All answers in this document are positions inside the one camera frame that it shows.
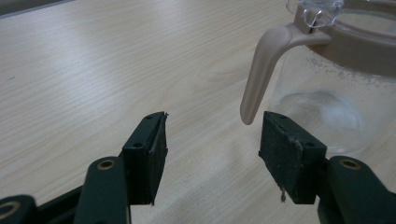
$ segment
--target table surface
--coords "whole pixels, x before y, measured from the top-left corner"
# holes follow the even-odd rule
[[[257,156],[261,116],[239,117],[258,40],[291,20],[278,0],[80,0],[1,19],[0,198],[42,204],[81,185],[166,111],[162,183],[134,223],[318,223],[316,205],[280,201]],[[395,129],[358,157],[392,191]]]

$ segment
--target pitcher handle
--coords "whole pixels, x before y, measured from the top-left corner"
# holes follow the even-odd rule
[[[330,41],[331,38],[320,30],[305,34],[294,23],[265,32],[257,45],[247,79],[240,107],[242,121],[247,125],[253,122],[276,63],[283,53],[296,46],[328,44]]]

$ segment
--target screw hole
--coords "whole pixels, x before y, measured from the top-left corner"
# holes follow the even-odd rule
[[[99,170],[108,170],[114,167],[116,163],[112,160],[107,160],[107,161],[101,161],[98,165],[97,168]]]
[[[135,143],[134,147],[142,147],[143,145],[141,143]]]
[[[352,170],[359,170],[361,168],[361,166],[357,162],[352,160],[340,160],[340,163],[344,167]]]
[[[0,204],[0,220],[12,216],[20,207],[21,203],[17,201]]]
[[[307,147],[314,147],[314,146],[315,146],[315,144],[313,144],[313,143],[305,143],[305,145],[306,145]]]

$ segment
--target glass pitcher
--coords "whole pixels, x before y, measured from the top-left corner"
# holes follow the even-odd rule
[[[241,104],[250,124],[287,51],[269,110],[286,115],[330,154],[368,147],[396,116],[396,1],[299,0],[294,22],[268,30]]]

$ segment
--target wood grain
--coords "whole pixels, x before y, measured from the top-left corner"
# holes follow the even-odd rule
[[[318,223],[315,205],[280,202],[262,118],[239,117],[258,40],[291,20],[277,0],[81,0],[0,20],[0,198],[77,187],[164,110],[163,180],[134,223]],[[395,128],[359,156],[393,191]]]

